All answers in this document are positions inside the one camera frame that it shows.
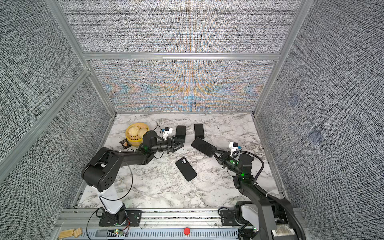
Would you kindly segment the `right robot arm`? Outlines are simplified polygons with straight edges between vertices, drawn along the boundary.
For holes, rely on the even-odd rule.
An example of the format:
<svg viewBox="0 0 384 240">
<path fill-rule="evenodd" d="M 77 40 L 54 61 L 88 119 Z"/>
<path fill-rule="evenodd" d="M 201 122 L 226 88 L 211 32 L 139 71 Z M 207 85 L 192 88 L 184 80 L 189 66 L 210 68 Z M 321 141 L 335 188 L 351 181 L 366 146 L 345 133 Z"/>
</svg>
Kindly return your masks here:
<svg viewBox="0 0 384 240">
<path fill-rule="evenodd" d="M 235 173 L 233 176 L 235 188 L 257 207 L 259 223 L 253 224 L 258 231 L 255 235 L 256 240 L 305 240 L 307 238 L 291 203 L 269 194 L 257 183 L 265 164 L 262 163 L 255 177 L 252 175 L 252 161 L 255 158 L 260 162 L 263 161 L 259 156 L 244 150 L 235 151 L 234 157 L 230 152 L 223 150 L 212 150 L 212 154 L 219 165 Z"/>
</svg>

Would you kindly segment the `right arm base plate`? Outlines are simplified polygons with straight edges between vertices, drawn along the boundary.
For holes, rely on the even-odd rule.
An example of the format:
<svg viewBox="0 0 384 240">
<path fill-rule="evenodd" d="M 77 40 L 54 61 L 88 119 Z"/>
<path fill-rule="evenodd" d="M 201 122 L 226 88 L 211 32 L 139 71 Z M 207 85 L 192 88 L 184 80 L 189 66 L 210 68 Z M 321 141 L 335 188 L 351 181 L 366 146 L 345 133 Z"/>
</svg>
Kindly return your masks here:
<svg viewBox="0 0 384 240">
<path fill-rule="evenodd" d="M 221 209 L 219 210 L 219 215 L 221 217 L 222 226 L 233 227 L 243 226 L 246 224 L 244 219 L 236 216 L 235 210 Z"/>
</svg>

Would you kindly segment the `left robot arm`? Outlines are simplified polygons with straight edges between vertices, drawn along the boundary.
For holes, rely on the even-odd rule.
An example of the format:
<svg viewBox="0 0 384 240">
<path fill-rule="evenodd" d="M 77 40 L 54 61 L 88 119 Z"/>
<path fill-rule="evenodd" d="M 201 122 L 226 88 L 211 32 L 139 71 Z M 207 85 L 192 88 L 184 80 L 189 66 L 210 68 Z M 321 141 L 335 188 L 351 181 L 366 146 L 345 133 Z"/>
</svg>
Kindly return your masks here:
<svg viewBox="0 0 384 240">
<path fill-rule="evenodd" d="M 116 151 L 100 148 L 84 167 L 81 177 L 86 184 L 98 191 L 103 204 L 102 220 L 114 226 L 125 225 L 128 221 L 124 197 L 118 197 L 115 180 L 122 165 L 147 165 L 155 158 L 155 153 L 174 153 L 184 146 L 185 139 L 177 137 L 161 138 L 155 131 L 148 131 L 143 142 L 134 151 Z"/>
</svg>

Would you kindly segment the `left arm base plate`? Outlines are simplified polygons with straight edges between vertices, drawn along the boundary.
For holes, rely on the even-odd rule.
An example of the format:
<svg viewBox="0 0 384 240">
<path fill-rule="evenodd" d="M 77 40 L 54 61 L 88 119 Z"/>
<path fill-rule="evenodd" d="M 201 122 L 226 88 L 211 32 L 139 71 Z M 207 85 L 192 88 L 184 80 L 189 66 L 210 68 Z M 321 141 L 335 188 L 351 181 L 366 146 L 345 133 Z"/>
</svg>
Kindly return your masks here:
<svg viewBox="0 0 384 240">
<path fill-rule="evenodd" d="M 141 210 L 119 211 L 112 215 L 104 211 L 100 217 L 99 227 L 138 227 L 142 218 Z"/>
</svg>

